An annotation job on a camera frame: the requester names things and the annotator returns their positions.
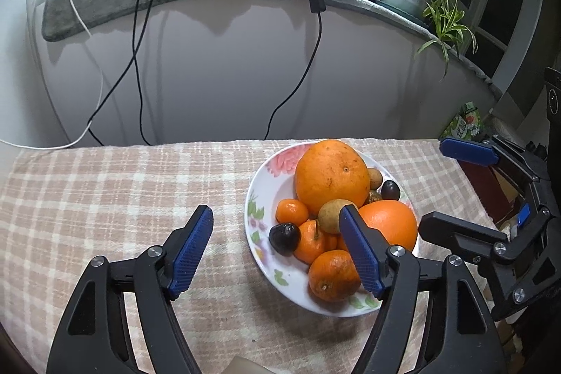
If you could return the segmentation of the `small brown fruit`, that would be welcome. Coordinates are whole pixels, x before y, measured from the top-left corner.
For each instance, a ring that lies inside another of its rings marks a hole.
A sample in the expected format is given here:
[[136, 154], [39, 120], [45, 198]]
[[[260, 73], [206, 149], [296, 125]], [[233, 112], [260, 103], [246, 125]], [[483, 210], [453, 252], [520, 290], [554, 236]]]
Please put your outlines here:
[[378, 191], [376, 190], [370, 190], [365, 203], [370, 204], [379, 200], [383, 200], [383, 197], [381, 197], [380, 193], [378, 193]]

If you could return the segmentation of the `mandarin with stem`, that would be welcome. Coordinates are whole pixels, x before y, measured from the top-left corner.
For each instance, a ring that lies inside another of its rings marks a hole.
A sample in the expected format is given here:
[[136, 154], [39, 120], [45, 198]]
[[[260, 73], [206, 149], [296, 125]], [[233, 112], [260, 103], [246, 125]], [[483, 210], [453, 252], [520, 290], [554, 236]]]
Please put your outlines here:
[[294, 256], [307, 265], [311, 265], [321, 254], [334, 250], [338, 245], [338, 237], [319, 229], [315, 220], [302, 223], [299, 233], [300, 240]]

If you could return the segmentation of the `dark plum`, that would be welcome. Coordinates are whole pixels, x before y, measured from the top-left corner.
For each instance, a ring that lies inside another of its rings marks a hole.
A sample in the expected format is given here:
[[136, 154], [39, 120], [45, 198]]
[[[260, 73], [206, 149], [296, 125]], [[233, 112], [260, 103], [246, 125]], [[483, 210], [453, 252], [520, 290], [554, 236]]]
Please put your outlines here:
[[386, 200], [400, 200], [401, 190], [394, 180], [386, 179], [380, 187], [379, 194]]
[[268, 239], [277, 253], [288, 256], [298, 248], [302, 235], [297, 225], [280, 223], [270, 229]]

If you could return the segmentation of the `checked beige tablecloth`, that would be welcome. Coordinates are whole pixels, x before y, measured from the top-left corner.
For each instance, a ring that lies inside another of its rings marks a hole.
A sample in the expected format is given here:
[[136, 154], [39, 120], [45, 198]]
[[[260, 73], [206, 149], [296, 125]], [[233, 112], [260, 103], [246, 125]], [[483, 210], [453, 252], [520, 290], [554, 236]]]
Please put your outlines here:
[[209, 206], [214, 230], [173, 305], [201, 369], [235, 356], [292, 373], [351, 371], [376, 320], [321, 316], [264, 277], [244, 229], [252, 178], [294, 141], [195, 142], [22, 153], [1, 190], [1, 322], [37, 372], [83, 269], [134, 257]]

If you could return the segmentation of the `small oval orange kumquat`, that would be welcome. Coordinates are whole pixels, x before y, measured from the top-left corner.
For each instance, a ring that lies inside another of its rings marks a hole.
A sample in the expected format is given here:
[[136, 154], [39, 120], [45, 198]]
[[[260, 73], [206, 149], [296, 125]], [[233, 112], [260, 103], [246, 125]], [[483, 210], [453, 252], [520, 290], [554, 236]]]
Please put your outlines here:
[[279, 224], [293, 223], [299, 226], [309, 219], [309, 211], [301, 201], [295, 198], [286, 198], [278, 203], [275, 219]]

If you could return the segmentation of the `floral white plate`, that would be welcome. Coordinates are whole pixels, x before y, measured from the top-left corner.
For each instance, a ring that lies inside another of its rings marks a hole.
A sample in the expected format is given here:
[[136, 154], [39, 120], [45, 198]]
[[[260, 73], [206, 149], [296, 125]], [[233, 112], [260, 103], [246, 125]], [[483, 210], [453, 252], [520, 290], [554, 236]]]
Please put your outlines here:
[[[328, 303], [315, 297], [308, 287], [307, 265], [296, 259], [294, 252], [284, 256], [277, 253], [269, 243], [269, 231], [279, 224], [275, 219], [278, 203], [282, 199], [297, 199], [294, 174], [297, 164], [306, 150], [315, 142], [298, 143], [288, 146], [265, 161], [256, 171], [245, 201], [244, 229], [250, 251], [264, 277], [290, 302], [330, 317], [350, 318], [376, 311], [379, 301], [360, 285], [358, 291], [346, 300]], [[398, 180], [379, 162], [354, 149], [364, 160], [367, 168], [377, 168], [386, 179], [394, 180], [401, 190], [400, 202], [414, 212], [413, 206]], [[338, 245], [335, 250], [347, 251], [342, 235], [336, 234]]]

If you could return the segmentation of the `large orange rear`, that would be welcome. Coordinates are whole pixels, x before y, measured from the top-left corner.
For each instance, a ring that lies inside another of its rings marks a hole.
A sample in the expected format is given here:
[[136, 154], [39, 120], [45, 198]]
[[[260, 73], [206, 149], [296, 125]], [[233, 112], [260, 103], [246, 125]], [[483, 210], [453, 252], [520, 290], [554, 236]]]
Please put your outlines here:
[[364, 160], [351, 146], [325, 140], [312, 144], [300, 158], [294, 186], [297, 199], [315, 216], [334, 199], [362, 206], [369, 195], [370, 176]]

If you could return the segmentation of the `large orange front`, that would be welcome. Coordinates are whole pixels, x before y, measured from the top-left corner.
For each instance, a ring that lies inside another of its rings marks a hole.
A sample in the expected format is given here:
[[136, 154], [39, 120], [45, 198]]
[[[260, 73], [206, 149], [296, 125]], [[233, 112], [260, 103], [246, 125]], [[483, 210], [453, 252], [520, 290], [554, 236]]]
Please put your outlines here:
[[414, 249], [418, 222], [406, 204], [396, 200], [379, 200], [362, 206], [358, 213], [369, 228], [379, 230], [390, 245]]

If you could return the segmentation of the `large orange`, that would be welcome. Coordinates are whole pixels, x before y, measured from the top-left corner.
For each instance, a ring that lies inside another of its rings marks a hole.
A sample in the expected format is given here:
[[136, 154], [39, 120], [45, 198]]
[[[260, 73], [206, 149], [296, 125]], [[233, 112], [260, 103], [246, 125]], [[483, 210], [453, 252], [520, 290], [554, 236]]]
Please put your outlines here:
[[390, 245], [414, 249], [418, 222], [406, 204], [396, 200], [379, 200], [362, 206], [358, 213], [369, 228], [379, 230]]
[[294, 186], [297, 199], [315, 216], [334, 199], [362, 206], [369, 195], [370, 176], [364, 160], [351, 146], [325, 140], [312, 144], [300, 158]]

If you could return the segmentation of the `brown kiwi-like fruit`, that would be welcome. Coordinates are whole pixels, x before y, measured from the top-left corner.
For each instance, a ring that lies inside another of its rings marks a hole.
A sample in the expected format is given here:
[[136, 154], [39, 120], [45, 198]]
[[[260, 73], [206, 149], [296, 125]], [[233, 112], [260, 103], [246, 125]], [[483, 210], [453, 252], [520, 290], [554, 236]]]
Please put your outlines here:
[[355, 203], [346, 199], [333, 199], [323, 204], [318, 211], [318, 228], [328, 234], [339, 234], [339, 213], [348, 205], [357, 208]]

